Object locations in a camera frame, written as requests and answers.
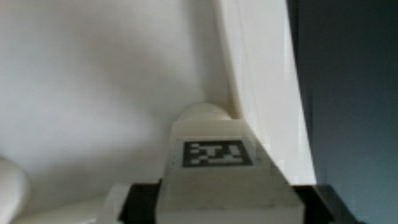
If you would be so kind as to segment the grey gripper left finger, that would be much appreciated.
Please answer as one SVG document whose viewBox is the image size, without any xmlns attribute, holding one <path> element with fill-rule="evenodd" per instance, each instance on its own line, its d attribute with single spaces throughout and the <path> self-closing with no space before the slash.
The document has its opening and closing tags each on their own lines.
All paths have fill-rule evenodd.
<svg viewBox="0 0 398 224">
<path fill-rule="evenodd" d="M 156 224 L 160 183 L 117 183 L 110 189 L 96 224 Z"/>
</svg>

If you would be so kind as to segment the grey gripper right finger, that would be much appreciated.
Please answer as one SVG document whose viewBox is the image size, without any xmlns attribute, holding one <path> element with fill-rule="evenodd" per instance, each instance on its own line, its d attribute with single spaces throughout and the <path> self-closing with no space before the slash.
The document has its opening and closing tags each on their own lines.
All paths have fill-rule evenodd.
<svg viewBox="0 0 398 224">
<path fill-rule="evenodd" d="M 293 189 L 305 205 L 303 224 L 364 224 L 330 185 L 295 185 Z"/>
</svg>

